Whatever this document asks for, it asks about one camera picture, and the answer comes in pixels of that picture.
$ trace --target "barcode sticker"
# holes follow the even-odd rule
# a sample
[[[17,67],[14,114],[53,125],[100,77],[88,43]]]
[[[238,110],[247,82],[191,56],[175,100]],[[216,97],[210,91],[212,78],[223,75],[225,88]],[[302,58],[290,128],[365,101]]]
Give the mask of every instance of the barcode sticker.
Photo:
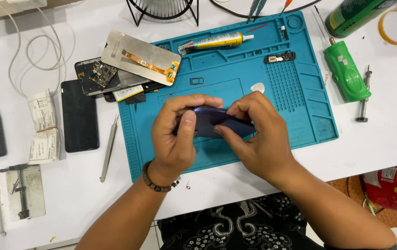
[[[395,174],[396,174],[397,168],[388,168],[388,169],[383,169],[382,170],[382,178],[387,178],[387,179],[394,179]]]

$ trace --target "white table surface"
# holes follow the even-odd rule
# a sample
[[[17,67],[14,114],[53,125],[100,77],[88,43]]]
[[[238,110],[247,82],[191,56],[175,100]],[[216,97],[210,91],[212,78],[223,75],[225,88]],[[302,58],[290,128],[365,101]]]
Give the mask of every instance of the white table surface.
[[[282,10],[285,1],[268,1],[262,14]],[[289,9],[311,2],[294,0]],[[318,4],[323,16],[329,14],[341,0],[324,0]],[[251,1],[232,0],[222,5],[246,14]],[[320,21],[313,8],[303,11],[323,74],[328,71],[322,59],[323,49],[329,46],[323,37]],[[200,1],[200,26],[190,13],[185,20],[169,24],[142,20],[136,27],[124,0],[84,0],[45,11],[53,23],[62,43],[67,63],[62,67],[62,80],[76,79],[75,62],[101,56],[110,30],[125,32],[146,42],[185,35],[243,21],[216,7],[209,1]],[[17,84],[22,80],[26,94],[55,88],[57,72],[30,69],[24,47],[27,41],[43,32],[54,36],[40,13],[15,18],[21,30],[22,48],[12,69]],[[324,181],[344,178],[397,165],[397,46],[385,45],[377,29],[378,19],[361,28],[345,42],[360,72],[367,65],[373,71],[371,91],[367,106],[368,123],[354,121],[358,103],[344,103],[338,87],[327,84],[340,138],[334,141],[293,150],[296,159]],[[397,33],[397,15],[387,25]],[[44,39],[35,41],[30,48],[32,60],[50,66],[55,57],[51,45]],[[17,34],[10,20],[0,21],[0,114],[2,116],[7,156],[0,158],[0,169],[28,161],[30,140],[35,133],[26,100],[9,84],[7,68],[17,47]],[[61,94],[54,98],[57,123],[63,135]],[[123,131],[118,131],[109,163],[106,182],[99,177],[103,165],[110,125],[118,113],[118,106],[97,99],[100,148],[98,150],[66,153],[62,136],[60,161],[41,166],[45,194],[46,215],[30,220],[11,222],[5,214],[7,235],[0,236],[1,249],[19,250],[38,247],[53,242],[77,238],[131,185],[126,158]],[[185,188],[189,182],[190,190]],[[1,197],[8,211],[5,174],[0,174]],[[271,194],[277,190],[249,173],[239,163],[201,170],[181,175],[179,187],[169,192],[156,219],[197,211],[217,205]]]

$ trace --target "screwdriver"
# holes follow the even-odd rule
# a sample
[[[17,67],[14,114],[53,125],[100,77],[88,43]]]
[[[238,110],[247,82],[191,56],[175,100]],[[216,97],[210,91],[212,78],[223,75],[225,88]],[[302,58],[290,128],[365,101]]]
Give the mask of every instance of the screwdriver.
[[[293,0],[287,0],[287,2],[285,3],[285,7],[284,7],[284,9],[282,10],[282,12],[279,14],[279,16],[281,16],[281,15],[284,13],[285,9],[291,4],[292,1],[293,1]]]
[[[316,5],[314,8],[316,8],[322,25],[330,37],[331,46],[324,51],[325,59],[333,72],[333,79],[335,79],[342,90],[345,100],[347,102],[354,102],[370,97],[372,94],[365,86],[364,80],[361,74],[359,74],[358,68],[348,52],[345,42],[340,41],[336,43],[335,39],[328,32]]]

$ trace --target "green bottle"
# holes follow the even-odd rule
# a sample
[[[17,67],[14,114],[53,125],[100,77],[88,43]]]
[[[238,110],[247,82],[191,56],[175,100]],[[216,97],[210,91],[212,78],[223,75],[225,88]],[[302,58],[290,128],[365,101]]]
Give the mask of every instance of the green bottle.
[[[397,0],[345,0],[325,20],[328,32],[344,38],[366,25]]]

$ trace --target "white cap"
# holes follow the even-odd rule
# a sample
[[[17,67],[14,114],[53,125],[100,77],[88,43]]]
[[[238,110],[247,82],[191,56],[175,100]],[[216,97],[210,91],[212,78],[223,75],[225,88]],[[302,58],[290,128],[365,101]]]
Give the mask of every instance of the white cap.
[[[242,36],[242,37],[243,37],[242,41],[245,41],[245,40],[253,39],[254,35],[248,35],[248,36]]]

